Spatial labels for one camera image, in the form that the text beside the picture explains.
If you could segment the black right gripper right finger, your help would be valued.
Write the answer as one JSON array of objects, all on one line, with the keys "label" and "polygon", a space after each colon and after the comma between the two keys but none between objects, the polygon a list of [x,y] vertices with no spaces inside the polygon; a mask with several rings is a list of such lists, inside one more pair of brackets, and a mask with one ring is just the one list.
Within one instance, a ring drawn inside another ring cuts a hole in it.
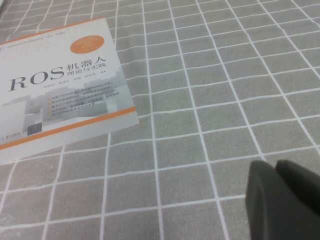
[{"label": "black right gripper right finger", "polygon": [[275,170],[293,194],[312,211],[320,211],[320,176],[289,160],[278,160]]}]

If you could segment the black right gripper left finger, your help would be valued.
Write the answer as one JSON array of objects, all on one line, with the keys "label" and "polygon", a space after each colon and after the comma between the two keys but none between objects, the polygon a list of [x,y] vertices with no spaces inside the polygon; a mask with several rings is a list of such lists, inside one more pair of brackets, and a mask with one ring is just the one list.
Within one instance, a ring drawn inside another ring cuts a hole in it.
[{"label": "black right gripper left finger", "polygon": [[301,202],[275,167],[250,164],[245,207],[252,240],[318,240],[320,212]]}]

